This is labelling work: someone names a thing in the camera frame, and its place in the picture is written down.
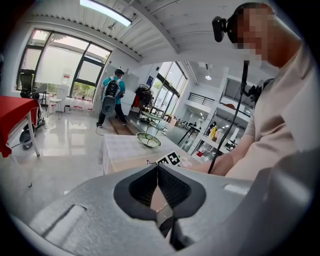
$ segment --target red tablecloth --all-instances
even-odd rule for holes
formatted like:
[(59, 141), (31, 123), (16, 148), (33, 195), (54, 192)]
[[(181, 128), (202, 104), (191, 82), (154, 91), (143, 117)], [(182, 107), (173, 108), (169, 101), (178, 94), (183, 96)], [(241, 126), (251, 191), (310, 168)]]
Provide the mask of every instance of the red tablecloth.
[(0, 96), (0, 152), (3, 157), (11, 154), (11, 148), (6, 143), (10, 131), (31, 111), (34, 126), (37, 123), (38, 103), (34, 99)]

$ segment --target red table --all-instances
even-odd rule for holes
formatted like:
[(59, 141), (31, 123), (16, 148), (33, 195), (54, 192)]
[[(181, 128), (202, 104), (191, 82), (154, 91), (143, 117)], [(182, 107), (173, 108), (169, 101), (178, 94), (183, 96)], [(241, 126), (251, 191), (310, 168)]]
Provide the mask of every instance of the red table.
[(3, 157), (11, 154), (8, 138), (27, 121), (31, 141), (37, 156), (40, 156), (35, 142), (32, 124), (37, 126), (38, 103), (34, 99), (0, 96), (0, 152)]

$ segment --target tile floor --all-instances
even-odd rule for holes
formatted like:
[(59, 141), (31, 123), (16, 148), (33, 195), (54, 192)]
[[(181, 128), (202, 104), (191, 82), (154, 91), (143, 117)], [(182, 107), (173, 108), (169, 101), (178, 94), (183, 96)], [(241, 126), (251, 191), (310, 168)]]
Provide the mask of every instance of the tile floor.
[[(49, 116), (47, 127), (36, 132), (40, 157), (32, 147), (23, 150), (22, 145), (12, 149), (17, 163), (0, 154), (0, 195), (10, 214), (28, 224), (51, 202), (103, 174), (97, 161), (102, 136), (95, 132), (96, 121), (87, 112), (64, 113), (60, 120), (54, 113)], [(115, 134), (107, 118), (98, 133)], [(19, 136), (11, 146), (18, 143)], [(30, 188), (27, 179), (32, 180)]]

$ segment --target black backpack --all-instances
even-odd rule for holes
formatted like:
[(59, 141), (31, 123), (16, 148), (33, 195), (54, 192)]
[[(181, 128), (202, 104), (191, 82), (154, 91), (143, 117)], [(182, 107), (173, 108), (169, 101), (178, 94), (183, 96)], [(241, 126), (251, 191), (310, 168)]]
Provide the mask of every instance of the black backpack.
[(105, 96), (115, 98), (117, 96), (117, 91), (120, 90), (119, 82), (121, 79), (116, 80), (113, 76), (109, 77), (110, 82), (106, 86)]

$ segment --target ceiling beam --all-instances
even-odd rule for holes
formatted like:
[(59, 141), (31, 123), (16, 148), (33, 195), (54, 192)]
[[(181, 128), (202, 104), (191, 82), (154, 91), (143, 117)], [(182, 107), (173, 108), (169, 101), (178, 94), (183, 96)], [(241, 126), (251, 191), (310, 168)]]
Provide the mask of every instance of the ceiling beam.
[(157, 20), (156, 17), (153, 16), (146, 8), (144, 8), (137, 1), (132, 1), (132, 0), (120, 0), (120, 1), (128, 4), (133, 9), (135, 9), (136, 12), (139, 13), (139, 15), (142, 16), (146, 22), (148, 22), (154, 29), (156, 29), (159, 32), (160, 36), (169, 44), (170, 48), (172, 48), (176, 54), (180, 53), (179, 46), (173, 40), (173, 38), (168, 33), (168, 31), (164, 28), (164, 26), (160, 23), (160, 21)]

